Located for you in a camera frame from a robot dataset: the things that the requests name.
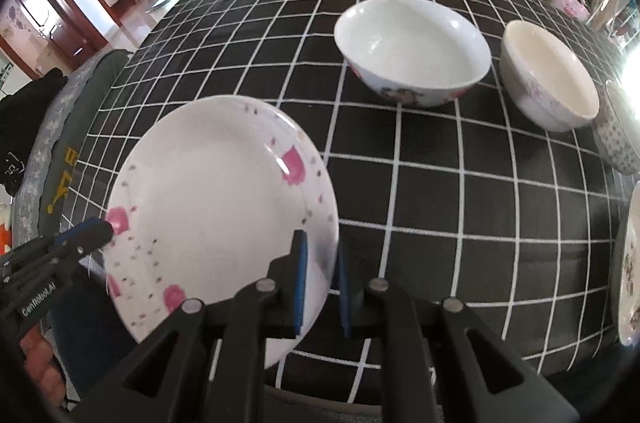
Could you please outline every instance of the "grid tablecloth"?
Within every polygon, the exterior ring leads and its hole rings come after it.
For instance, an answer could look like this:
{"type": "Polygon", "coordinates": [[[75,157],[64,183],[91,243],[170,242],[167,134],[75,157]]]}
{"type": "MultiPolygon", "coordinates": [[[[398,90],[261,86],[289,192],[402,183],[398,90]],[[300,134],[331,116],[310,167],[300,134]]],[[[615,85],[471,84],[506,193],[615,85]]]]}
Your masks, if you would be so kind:
{"type": "MultiPolygon", "coordinates": [[[[204,96],[255,96],[323,154],[341,238],[363,262],[415,297],[457,295],[543,374],[597,353],[616,338],[610,251],[634,180],[604,164],[589,128],[546,133],[519,113],[497,59],[516,19],[567,43],[596,85],[619,77],[618,52],[540,0],[434,0],[478,26],[494,64],[455,102],[412,110],[366,88],[334,43],[335,21],[358,1],[182,0],[97,113],[62,228],[104,214],[123,161],[161,117],[204,96]]],[[[376,342],[312,329],[268,377],[299,393],[379,403],[380,363],[376,342]]]]}

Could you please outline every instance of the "metal bolt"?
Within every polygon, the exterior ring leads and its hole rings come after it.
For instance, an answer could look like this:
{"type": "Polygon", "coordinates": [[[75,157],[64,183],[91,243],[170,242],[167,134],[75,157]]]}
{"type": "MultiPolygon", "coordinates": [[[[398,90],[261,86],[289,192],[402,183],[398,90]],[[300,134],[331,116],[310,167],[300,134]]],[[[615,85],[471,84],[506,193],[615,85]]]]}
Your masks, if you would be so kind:
{"type": "Polygon", "coordinates": [[[188,315],[194,315],[202,309],[202,305],[203,303],[197,298],[187,298],[187,300],[182,303],[182,311],[188,315]]]}
{"type": "Polygon", "coordinates": [[[378,293],[383,293],[389,289],[389,282],[382,277],[375,277],[369,281],[369,287],[378,293]]]}
{"type": "Polygon", "coordinates": [[[274,281],[274,279],[272,278],[261,278],[260,280],[258,280],[255,283],[255,288],[260,292],[260,293],[271,293],[272,291],[274,291],[276,289],[276,281],[274,281]]]}
{"type": "Polygon", "coordinates": [[[449,297],[444,300],[442,307],[449,313],[460,313],[465,305],[455,297],[449,297]]]}

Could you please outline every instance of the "human hand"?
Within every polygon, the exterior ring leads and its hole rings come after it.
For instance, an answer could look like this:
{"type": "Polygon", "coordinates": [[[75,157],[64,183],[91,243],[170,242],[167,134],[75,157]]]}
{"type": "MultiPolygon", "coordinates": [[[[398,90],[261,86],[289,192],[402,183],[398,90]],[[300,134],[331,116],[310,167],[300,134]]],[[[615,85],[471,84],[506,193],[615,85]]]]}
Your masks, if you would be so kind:
{"type": "Polygon", "coordinates": [[[24,368],[32,382],[54,406],[59,406],[65,398],[65,384],[60,371],[52,361],[53,349],[40,334],[38,326],[32,327],[20,340],[20,348],[26,356],[24,368]]]}

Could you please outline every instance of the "table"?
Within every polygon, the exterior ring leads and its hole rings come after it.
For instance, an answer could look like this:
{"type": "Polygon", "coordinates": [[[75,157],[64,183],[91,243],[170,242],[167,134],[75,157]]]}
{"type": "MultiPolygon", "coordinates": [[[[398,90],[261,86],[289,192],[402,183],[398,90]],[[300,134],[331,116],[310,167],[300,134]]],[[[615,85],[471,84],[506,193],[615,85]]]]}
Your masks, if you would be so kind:
{"type": "MultiPolygon", "coordinates": [[[[357,1],[182,0],[97,113],[62,228],[104,213],[124,159],[161,117],[204,96],[246,94],[280,107],[324,154],[341,238],[363,266],[415,297],[457,295],[542,374],[613,342],[610,250],[634,179],[604,164],[589,128],[533,125],[495,62],[504,25],[520,18],[567,43],[597,85],[622,71],[615,48],[539,0],[435,0],[479,27],[494,65],[454,103],[412,110],[364,87],[336,48],[335,21],[357,1]]],[[[327,306],[321,319],[337,320],[327,306]]],[[[268,378],[377,404],[380,347],[312,329],[268,378]]]]}

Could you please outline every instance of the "plastic bag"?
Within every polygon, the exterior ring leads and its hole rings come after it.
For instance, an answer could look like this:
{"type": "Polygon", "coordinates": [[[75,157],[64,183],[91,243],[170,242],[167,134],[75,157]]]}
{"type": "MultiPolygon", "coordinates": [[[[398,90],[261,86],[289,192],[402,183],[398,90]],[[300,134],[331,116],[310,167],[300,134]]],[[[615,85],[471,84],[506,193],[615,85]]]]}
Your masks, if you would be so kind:
{"type": "Polygon", "coordinates": [[[589,18],[589,10],[580,0],[551,0],[554,7],[580,22],[589,18]]]}

